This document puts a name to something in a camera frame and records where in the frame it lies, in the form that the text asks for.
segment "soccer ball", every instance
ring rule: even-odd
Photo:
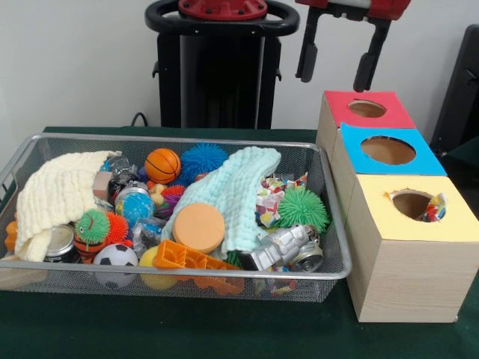
[[[104,247],[93,261],[97,265],[137,266],[138,257],[132,248],[126,245],[109,245]],[[130,285],[136,278],[134,273],[108,273],[97,271],[95,278],[98,283],[109,289],[118,289]]]

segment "wooden box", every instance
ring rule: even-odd
[[[344,221],[356,174],[446,175],[417,129],[363,128],[345,123],[336,136],[332,173]]]
[[[335,148],[342,123],[360,127],[415,129],[394,92],[325,91],[316,142],[328,154]]]
[[[479,264],[479,222],[447,177],[356,176],[347,278],[360,322],[453,322]],[[445,216],[417,221],[430,196]]]

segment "yellow ball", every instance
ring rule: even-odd
[[[153,267],[153,259],[158,251],[158,246],[152,247],[141,256],[139,265],[141,267]],[[140,274],[141,280],[151,289],[166,290],[174,286],[178,279],[174,275]]]

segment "white wall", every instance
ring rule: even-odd
[[[2,0],[0,3],[0,168],[23,138],[45,126],[125,126],[137,111],[159,124],[156,34],[144,24],[152,0]],[[293,0],[284,0],[293,4]],[[349,90],[373,26],[324,16],[312,82],[294,77],[299,31],[281,39],[283,81],[274,128],[316,129],[325,89]],[[430,138],[477,0],[412,0],[391,26],[373,90],[395,90]]]

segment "red robot part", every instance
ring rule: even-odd
[[[266,15],[264,0],[180,0],[178,10],[187,16],[212,21],[243,21]]]
[[[298,4],[304,4],[313,7],[326,8],[328,3],[336,3],[336,1],[329,0],[296,0]],[[373,19],[397,20],[408,7],[411,0],[370,0],[370,8],[367,16]],[[341,1],[343,5],[355,7],[357,1]]]

